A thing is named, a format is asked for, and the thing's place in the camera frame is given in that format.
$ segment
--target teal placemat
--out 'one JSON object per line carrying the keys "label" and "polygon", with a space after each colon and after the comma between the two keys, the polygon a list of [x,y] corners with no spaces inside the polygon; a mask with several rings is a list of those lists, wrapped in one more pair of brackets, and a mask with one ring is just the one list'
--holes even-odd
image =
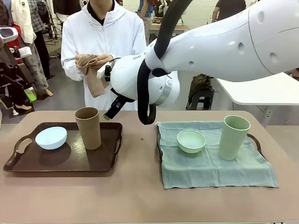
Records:
{"label": "teal placemat", "polygon": [[[218,156],[223,124],[223,122],[158,123],[165,189],[278,187],[271,164],[256,150],[249,138],[245,139],[234,160],[226,161]],[[199,131],[205,136],[206,147],[201,152],[188,154],[179,148],[177,135],[187,129]]]}

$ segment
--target stool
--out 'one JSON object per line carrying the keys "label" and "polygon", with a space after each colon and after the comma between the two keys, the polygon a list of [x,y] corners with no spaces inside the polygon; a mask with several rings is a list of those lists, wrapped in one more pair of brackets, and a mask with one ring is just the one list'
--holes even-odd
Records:
{"label": "stool", "polygon": [[196,92],[191,98],[188,99],[186,110],[197,110],[198,103],[204,103],[204,110],[210,110],[213,102],[214,92],[214,89]]}

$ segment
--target brown table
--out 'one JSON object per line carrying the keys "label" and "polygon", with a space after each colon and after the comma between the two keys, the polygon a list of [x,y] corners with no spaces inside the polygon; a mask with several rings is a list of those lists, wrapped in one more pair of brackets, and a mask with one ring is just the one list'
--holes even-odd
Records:
{"label": "brown table", "polygon": [[[149,29],[150,33],[157,35],[159,33],[160,27],[161,27],[160,24],[154,24],[154,25],[152,24]],[[178,34],[182,34],[185,31],[188,31],[188,30],[189,30],[189,27],[187,27],[185,25],[176,25],[173,33],[178,35]]]}
{"label": "brown table", "polygon": [[[164,190],[157,155],[157,128],[142,125],[137,112],[120,112],[123,144],[109,176],[19,175],[1,171],[0,222],[31,224],[131,222],[270,222],[299,219],[298,167],[258,121],[237,111],[158,111],[156,121],[223,120],[245,117],[272,163],[278,189],[222,187]],[[74,112],[40,111],[27,115],[0,142],[0,164],[16,141],[42,122],[74,122]]]}

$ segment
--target bowl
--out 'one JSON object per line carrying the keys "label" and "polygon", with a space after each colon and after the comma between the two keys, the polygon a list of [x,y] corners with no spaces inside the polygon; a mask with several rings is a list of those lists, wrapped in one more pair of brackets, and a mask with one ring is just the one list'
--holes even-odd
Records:
{"label": "bowl", "polygon": [[61,147],[67,137],[66,129],[63,127],[50,127],[41,131],[36,136],[36,143],[43,149],[52,150]]}
{"label": "bowl", "polygon": [[181,131],[177,140],[179,147],[186,153],[198,153],[206,145],[206,138],[194,130]]}

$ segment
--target cup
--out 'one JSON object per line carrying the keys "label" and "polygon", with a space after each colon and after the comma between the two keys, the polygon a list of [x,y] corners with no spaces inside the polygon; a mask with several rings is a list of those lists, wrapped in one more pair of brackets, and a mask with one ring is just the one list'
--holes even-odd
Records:
{"label": "cup", "polygon": [[84,107],[75,112],[76,123],[86,149],[94,150],[101,146],[99,111]]}
{"label": "cup", "polygon": [[247,136],[250,123],[245,118],[231,115],[224,119],[219,156],[225,160],[233,160],[239,152],[240,146]]}

